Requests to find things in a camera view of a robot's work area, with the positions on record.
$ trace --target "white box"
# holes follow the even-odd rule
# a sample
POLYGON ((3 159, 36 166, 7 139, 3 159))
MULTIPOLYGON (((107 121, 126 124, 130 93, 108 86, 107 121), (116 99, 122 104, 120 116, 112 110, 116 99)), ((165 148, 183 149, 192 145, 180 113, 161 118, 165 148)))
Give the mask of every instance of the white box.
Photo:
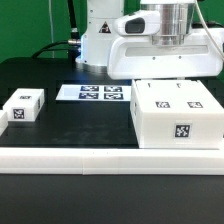
POLYGON ((3 106, 8 121, 35 121, 44 104, 43 89, 17 89, 3 106))
POLYGON ((8 119, 7 114, 5 111, 0 110, 0 136, 5 131, 5 129, 8 127, 8 119))
POLYGON ((200 81, 133 81, 130 108, 140 148, 215 149, 223 140, 224 110, 200 81))

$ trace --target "green wall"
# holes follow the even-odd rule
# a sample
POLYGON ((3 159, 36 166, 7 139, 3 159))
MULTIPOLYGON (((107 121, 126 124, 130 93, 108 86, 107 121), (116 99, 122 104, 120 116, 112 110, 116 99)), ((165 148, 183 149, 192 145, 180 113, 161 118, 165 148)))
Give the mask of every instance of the green wall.
MULTIPOLYGON (((73 1, 78 26, 83 33, 86 28, 86 0, 73 1)), ((205 0, 200 5, 207 20, 224 24, 223 0, 205 0)), ((138 0, 126 1, 126 13, 138 8, 138 0)), ((67 1, 52 0, 52 10, 54 39, 67 40, 70 37, 67 1)), ((0 62, 11 57, 31 56, 50 42, 48 0, 0 0, 0 62)), ((51 54, 45 53, 43 57, 51 57, 51 54)), ((56 53, 56 57, 66 57, 66 52, 56 53)))

